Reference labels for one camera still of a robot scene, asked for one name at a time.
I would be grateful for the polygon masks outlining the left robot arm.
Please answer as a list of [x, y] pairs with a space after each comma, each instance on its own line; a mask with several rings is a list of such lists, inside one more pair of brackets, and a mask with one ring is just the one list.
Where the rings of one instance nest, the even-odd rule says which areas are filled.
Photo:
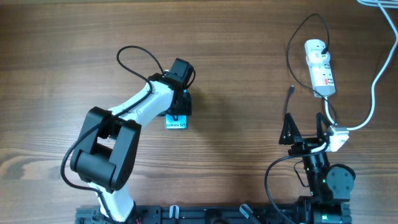
[[190, 116], [192, 99], [186, 91], [195, 78], [194, 67], [180, 58], [170, 70], [146, 78], [145, 87], [109, 110], [89, 110], [67, 159], [87, 183], [100, 205], [77, 210], [77, 223], [130, 223], [136, 203], [126, 185], [136, 160], [141, 131], [157, 116]]

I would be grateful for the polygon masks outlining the turquoise-screen Galaxy smartphone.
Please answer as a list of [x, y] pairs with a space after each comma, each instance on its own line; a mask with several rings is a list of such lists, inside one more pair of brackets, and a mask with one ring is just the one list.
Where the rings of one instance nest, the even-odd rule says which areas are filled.
[[187, 117], [185, 115], [165, 115], [166, 129], [187, 129]]

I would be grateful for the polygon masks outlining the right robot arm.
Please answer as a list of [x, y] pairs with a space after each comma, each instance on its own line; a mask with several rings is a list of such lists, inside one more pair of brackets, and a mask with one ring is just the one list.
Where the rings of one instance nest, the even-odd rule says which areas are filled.
[[282, 210], [289, 223], [351, 223], [348, 202], [356, 174], [344, 164], [331, 165], [327, 154], [348, 140], [349, 131], [317, 114], [317, 133], [305, 137], [290, 113], [284, 116], [279, 144], [289, 145], [290, 157], [300, 157], [311, 195], [301, 196], [291, 211]]

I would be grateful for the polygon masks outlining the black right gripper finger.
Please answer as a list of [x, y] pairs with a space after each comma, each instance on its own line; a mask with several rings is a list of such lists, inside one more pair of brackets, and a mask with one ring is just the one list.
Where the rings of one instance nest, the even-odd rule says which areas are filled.
[[280, 145], [293, 145], [302, 141], [302, 135], [290, 113], [284, 116], [284, 124], [279, 138]]
[[322, 113], [317, 113], [316, 122], [317, 122], [317, 138], [325, 140], [327, 133], [323, 128], [328, 129], [331, 126], [331, 123], [324, 117]]

